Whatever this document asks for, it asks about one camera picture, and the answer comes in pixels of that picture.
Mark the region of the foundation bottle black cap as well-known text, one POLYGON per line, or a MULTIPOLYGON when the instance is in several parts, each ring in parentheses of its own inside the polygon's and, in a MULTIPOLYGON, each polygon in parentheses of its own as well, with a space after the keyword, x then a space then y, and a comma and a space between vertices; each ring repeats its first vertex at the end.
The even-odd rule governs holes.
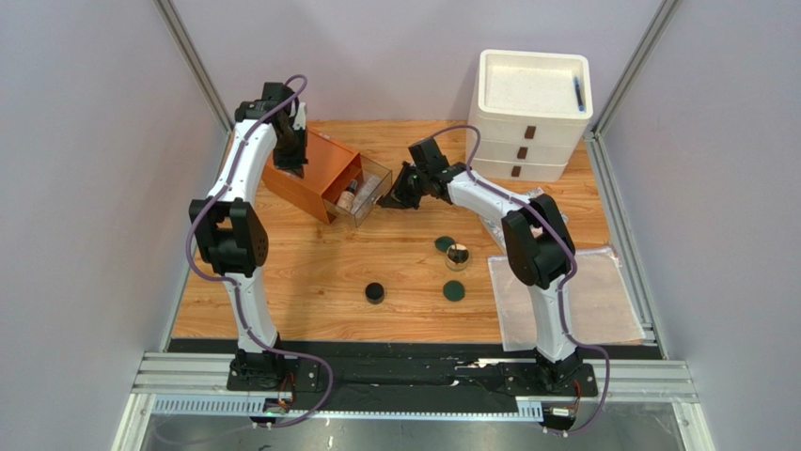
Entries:
POLYGON ((358 181, 356 179, 352 179, 343 192, 340 194, 337 207, 343 211, 351 212, 353 210, 353 203, 356 197, 356 190, 358 187, 358 181))

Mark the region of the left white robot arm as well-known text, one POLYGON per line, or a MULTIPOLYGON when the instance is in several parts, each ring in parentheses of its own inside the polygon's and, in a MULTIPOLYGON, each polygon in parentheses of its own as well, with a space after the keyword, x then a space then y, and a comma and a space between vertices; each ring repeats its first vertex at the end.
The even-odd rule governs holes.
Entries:
POLYGON ((206 197, 189 207, 191 227, 185 250, 198 250, 212 267, 193 272, 220 282, 234 309, 238 349, 230 365, 236 382, 276 387, 287 377, 285 351, 272 321, 263 283, 269 240, 253 202, 265 164, 303 176, 306 158, 306 106, 301 88, 289 82, 264 84, 254 101, 234 112, 232 148, 206 197))

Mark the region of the green compact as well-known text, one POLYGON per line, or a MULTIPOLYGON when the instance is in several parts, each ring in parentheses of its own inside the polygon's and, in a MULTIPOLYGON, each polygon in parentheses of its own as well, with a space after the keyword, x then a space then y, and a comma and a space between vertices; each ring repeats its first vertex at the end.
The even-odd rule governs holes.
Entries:
POLYGON ((443 296, 450 302, 461 301, 466 294, 464 285, 456 280, 450 280, 443 285, 443 296))
POLYGON ((434 240, 434 246, 439 252, 445 253, 456 241, 450 236, 440 236, 434 240))

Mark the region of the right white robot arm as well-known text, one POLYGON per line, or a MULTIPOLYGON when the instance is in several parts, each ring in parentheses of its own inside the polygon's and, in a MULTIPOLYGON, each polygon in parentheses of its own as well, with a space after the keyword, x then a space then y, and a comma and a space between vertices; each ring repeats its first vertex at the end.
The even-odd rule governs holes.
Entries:
POLYGON ((570 339, 567 282, 576 270, 575 247, 547 194, 525 197, 482 178, 465 163, 449 163, 431 137, 409 147, 413 160, 402 169, 378 204, 418 209, 425 196, 471 210, 502 228, 506 256, 527 289, 536 321, 535 350, 542 378, 558 383, 580 366, 570 339))

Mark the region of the gold lid cream jar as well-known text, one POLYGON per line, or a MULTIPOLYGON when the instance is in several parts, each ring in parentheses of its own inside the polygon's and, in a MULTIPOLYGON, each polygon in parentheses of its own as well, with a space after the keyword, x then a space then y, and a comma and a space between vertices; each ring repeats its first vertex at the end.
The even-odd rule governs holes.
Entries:
POLYGON ((469 264, 470 251, 463 244, 454 243, 445 252, 447 267, 455 272, 463 271, 469 264))

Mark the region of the clear drawer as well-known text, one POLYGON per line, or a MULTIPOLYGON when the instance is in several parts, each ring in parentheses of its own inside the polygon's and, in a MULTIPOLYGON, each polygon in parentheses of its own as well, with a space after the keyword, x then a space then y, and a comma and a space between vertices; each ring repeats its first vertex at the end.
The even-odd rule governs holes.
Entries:
POLYGON ((350 228, 360 227, 378 206, 378 200, 390 189, 392 181, 393 174, 391 169, 384 167, 364 155, 357 156, 335 179, 323 195, 323 204, 331 217, 331 221, 335 224, 345 224, 350 228), (371 202, 363 205, 356 213, 339 209, 337 207, 338 198, 348 183, 352 179, 356 179, 358 181, 356 191, 358 191, 362 183, 368 177, 368 174, 377 175, 382 179, 381 186, 374 192, 374 197, 371 202))

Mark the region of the orange drawer box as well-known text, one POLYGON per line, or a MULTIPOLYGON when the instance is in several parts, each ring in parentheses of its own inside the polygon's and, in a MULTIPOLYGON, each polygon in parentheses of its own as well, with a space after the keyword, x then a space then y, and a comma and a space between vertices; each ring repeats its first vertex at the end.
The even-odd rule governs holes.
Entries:
POLYGON ((279 170, 269 157, 261 181, 273 194, 289 201, 321 222, 332 224, 336 204, 349 183, 363 180, 361 154, 355 148, 320 130, 307 129, 304 174, 297 176, 279 170))

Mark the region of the black round jar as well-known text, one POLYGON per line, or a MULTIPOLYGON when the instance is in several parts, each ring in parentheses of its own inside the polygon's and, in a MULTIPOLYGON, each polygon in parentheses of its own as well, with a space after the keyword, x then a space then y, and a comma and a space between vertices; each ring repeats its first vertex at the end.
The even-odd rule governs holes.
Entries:
POLYGON ((377 282, 367 284, 364 293, 367 302, 373 305, 380 304, 385 299, 385 288, 377 282))

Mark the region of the clear glitter tube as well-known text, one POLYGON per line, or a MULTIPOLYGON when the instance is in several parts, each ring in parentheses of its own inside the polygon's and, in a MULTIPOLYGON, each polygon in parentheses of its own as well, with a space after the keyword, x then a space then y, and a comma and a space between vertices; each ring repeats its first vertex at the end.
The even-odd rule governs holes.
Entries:
POLYGON ((377 175, 368 174, 368 177, 362 183, 361 187, 355 194, 353 200, 353 213, 359 211, 363 205, 371 202, 374 197, 374 192, 381 186, 382 179, 377 175))

